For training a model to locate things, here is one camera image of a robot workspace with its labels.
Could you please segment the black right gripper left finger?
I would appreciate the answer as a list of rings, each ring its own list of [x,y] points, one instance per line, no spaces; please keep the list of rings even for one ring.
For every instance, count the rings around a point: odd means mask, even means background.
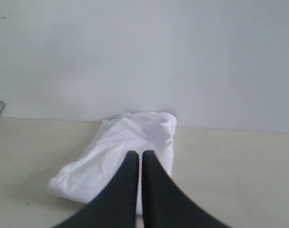
[[[56,228],[134,228],[139,181],[139,156],[127,152],[105,188],[80,211]]]

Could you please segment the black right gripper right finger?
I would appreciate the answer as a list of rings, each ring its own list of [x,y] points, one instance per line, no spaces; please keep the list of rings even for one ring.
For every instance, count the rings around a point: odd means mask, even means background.
[[[142,155],[142,216],[146,228],[227,228],[172,181],[154,151]]]

